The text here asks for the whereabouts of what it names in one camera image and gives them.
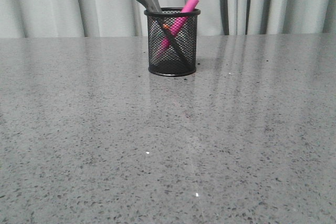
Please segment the pink highlighter pen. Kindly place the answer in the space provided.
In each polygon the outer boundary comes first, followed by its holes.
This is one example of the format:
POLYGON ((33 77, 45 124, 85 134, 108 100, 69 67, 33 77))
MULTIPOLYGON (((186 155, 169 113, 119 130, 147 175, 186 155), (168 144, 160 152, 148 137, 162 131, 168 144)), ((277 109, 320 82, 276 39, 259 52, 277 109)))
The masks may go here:
MULTIPOLYGON (((197 9, 197 5, 200 0, 187 0, 186 4, 182 8, 180 14, 200 14, 200 10, 197 9)), ((166 28, 164 25, 162 26, 163 31, 166 32, 165 38, 162 40, 157 52, 156 59, 160 59, 164 53, 168 50, 170 46, 175 42, 175 37, 182 30, 183 26, 186 24, 188 19, 191 16, 179 16, 175 19, 173 25, 170 28, 166 28)))

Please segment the black mesh pen cup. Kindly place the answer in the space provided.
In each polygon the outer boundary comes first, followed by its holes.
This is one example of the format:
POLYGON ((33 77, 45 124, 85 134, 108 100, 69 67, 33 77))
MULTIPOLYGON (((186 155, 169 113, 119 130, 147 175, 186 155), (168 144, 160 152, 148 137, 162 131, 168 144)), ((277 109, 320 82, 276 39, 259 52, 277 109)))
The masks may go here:
POLYGON ((145 10, 148 27, 148 70, 152 74, 181 77, 196 72, 197 14, 180 14, 179 7, 165 7, 161 13, 145 10), (160 59, 156 52, 165 38, 162 26, 170 28, 179 16, 191 16, 160 59))

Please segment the grey curtain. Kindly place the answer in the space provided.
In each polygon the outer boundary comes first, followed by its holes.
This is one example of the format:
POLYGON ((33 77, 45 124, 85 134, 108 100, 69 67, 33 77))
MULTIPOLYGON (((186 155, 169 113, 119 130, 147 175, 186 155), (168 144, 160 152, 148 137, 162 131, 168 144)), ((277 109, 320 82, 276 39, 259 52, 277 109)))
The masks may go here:
MULTIPOLYGON (((182 7, 187 0, 159 0, 182 7)), ((200 35, 335 32, 335 0, 200 0, 200 35)), ((1 37, 146 35, 136 0, 1 0, 1 37)))

